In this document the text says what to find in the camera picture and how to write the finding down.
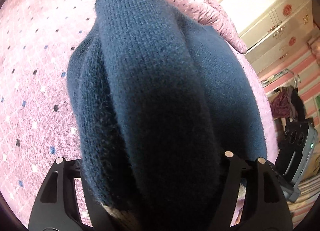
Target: white cabinet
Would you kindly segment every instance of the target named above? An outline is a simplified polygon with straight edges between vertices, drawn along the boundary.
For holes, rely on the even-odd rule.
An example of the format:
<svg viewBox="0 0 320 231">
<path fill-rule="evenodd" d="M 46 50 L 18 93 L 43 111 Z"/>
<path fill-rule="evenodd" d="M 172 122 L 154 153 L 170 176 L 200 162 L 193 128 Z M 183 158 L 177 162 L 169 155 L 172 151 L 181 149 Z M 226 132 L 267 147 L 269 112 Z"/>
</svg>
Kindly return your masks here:
<svg viewBox="0 0 320 231">
<path fill-rule="evenodd" d="M 311 0 L 223 0 L 221 5 L 256 73 L 305 44 L 313 29 Z"/>
</svg>

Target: maroon cloth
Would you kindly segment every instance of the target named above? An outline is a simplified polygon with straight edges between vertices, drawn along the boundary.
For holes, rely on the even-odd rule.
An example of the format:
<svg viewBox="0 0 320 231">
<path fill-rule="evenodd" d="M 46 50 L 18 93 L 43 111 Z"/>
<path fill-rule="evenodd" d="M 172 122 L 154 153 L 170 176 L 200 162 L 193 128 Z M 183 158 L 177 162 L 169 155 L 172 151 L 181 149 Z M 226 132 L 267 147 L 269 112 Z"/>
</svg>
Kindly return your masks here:
<svg viewBox="0 0 320 231">
<path fill-rule="evenodd" d="M 289 118 L 291 105 L 288 99 L 288 93 L 283 90 L 279 95 L 270 103 L 271 113 L 274 118 Z"/>
</svg>

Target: clothes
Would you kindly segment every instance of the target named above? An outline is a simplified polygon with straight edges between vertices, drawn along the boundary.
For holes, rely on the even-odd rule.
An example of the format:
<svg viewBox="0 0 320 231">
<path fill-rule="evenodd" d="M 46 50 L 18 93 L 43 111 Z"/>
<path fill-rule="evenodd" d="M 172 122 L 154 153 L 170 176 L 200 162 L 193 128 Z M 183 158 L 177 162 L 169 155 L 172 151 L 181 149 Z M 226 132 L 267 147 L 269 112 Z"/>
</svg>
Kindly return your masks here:
<svg viewBox="0 0 320 231">
<path fill-rule="evenodd" d="M 212 27 L 165 0 L 95 8 L 67 73 L 89 185 L 106 206 L 131 210 L 142 196 L 167 230 L 198 230 L 219 197 L 219 147 L 267 156 L 248 79 Z"/>
<path fill-rule="evenodd" d="M 278 96 L 270 103 L 272 116 L 274 118 L 296 118 L 297 111 L 291 103 L 292 91 L 292 86 L 282 87 Z"/>
<path fill-rule="evenodd" d="M 298 89 L 295 88 L 291 94 L 291 102 L 294 105 L 297 113 L 298 113 L 298 121 L 306 120 L 306 110 L 303 104 L 302 99 L 298 95 Z"/>
</svg>

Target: clothes hanger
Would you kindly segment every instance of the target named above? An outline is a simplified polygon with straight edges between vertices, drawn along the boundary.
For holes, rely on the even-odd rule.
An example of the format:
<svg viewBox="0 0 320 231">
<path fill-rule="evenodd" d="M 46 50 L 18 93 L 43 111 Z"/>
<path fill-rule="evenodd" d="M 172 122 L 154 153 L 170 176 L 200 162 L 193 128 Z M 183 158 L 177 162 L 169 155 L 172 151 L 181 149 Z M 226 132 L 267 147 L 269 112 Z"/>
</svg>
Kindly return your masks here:
<svg viewBox="0 0 320 231">
<path fill-rule="evenodd" d="M 262 86 L 264 88 L 264 87 L 268 86 L 269 84 L 273 83 L 274 81 L 278 80 L 282 76 L 286 75 L 287 73 L 293 74 L 293 82 L 294 82 L 293 87 L 298 88 L 298 84 L 301 82 L 300 76 L 287 68 L 274 74 L 274 75 L 271 75 L 269 78 L 267 78 L 265 80 L 260 81 L 260 83 L 262 84 Z"/>
</svg>

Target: silver screw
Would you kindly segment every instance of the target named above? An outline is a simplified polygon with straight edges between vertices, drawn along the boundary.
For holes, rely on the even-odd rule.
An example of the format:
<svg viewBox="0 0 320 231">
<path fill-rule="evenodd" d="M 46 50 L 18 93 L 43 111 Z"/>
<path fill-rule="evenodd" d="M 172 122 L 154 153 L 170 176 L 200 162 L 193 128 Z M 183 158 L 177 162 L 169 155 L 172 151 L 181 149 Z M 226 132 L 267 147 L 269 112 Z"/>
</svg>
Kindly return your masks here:
<svg viewBox="0 0 320 231">
<path fill-rule="evenodd" d="M 258 158 L 258 162 L 261 163 L 261 164 L 265 164 L 266 163 L 266 159 L 262 158 L 262 157 L 259 157 Z"/>
<path fill-rule="evenodd" d="M 56 158 L 56 163 L 57 163 L 57 164 L 60 164 L 60 163 L 62 163 L 62 162 L 63 162 L 63 158 L 62 158 L 62 157 Z"/>
<path fill-rule="evenodd" d="M 233 152 L 226 151 L 226 152 L 224 153 L 224 155 L 225 155 L 226 157 L 231 158 L 231 157 L 233 157 Z"/>
</svg>

